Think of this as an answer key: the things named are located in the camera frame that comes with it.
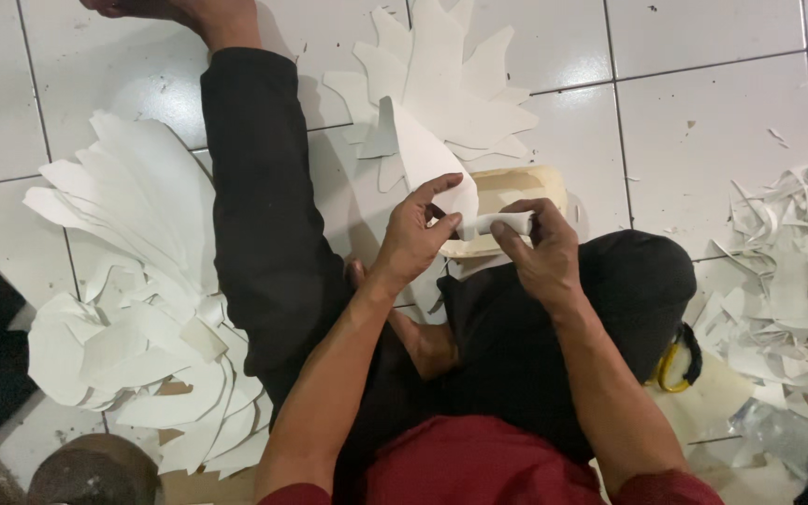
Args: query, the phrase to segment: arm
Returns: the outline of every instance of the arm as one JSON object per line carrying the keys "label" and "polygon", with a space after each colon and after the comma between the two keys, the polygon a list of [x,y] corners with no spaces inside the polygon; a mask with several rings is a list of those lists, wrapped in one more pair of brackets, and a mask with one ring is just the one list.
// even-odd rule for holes
{"label": "arm", "polygon": [[357,415],[370,360],[398,293],[438,254],[461,216],[431,228],[433,195],[455,187],[461,174],[420,186],[391,213],[373,270],[345,312],[308,357],[276,418],[255,479],[256,502],[294,483],[332,493],[336,459]]}
{"label": "arm", "polygon": [[578,420],[607,492],[615,496],[635,476],[687,472],[668,420],[637,383],[582,291],[576,232],[547,199],[518,201],[503,212],[528,210],[536,213],[534,250],[504,223],[493,224],[492,233],[516,264],[526,291],[550,314]]}

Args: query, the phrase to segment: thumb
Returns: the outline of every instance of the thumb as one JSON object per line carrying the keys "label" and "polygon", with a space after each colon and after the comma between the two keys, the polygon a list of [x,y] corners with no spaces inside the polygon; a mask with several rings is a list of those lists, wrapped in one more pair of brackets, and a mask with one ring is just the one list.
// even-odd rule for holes
{"label": "thumb", "polygon": [[495,221],[491,224],[491,235],[495,237],[495,241],[498,242],[501,250],[507,256],[510,256],[510,259],[516,263],[517,267],[521,267],[522,264],[529,260],[532,250],[522,242],[522,237],[513,231],[508,224]]}
{"label": "thumb", "polygon": [[444,244],[446,240],[451,238],[451,235],[457,230],[457,226],[463,221],[463,215],[460,212],[448,214],[433,224],[429,231],[433,234],[433,238],[438,242],[439,246]]}

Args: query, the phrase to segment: red sleeve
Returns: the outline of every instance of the red sleeve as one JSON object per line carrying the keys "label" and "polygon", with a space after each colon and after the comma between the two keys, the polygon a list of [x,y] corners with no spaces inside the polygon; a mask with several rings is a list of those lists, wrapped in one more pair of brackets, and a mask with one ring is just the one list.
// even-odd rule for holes
{"label": "red sleeve", "polygon": [[330,505],[331,496],[314,484],[292,484],[273,491],[258,505]]}
{"label": "red sleeve", "polygon": [[620,489],[613,505],[724,505],[719,495],[702,480],[683,472],[635,476]]}

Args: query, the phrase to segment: foot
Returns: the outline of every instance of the foot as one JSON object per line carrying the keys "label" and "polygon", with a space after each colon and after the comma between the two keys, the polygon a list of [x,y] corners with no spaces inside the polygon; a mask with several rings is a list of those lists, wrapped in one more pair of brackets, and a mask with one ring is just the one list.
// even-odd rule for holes
{"label": "foot", "polygon": [[[348,279],[356,289],[366,277],[364,263],[354,260],[348,265]],[[389,324],[397,333],[410,360],[424,380],[432,380],[451,371],[460,363],[460,356],[451,327],[443,325],[421,325],[402,312],[391,309]]]}
{"label": "foot", "polygon": [[108,18],[140,17],[178,22],[195,31],[211,51],[261,49],[254,0],[80,0]]}

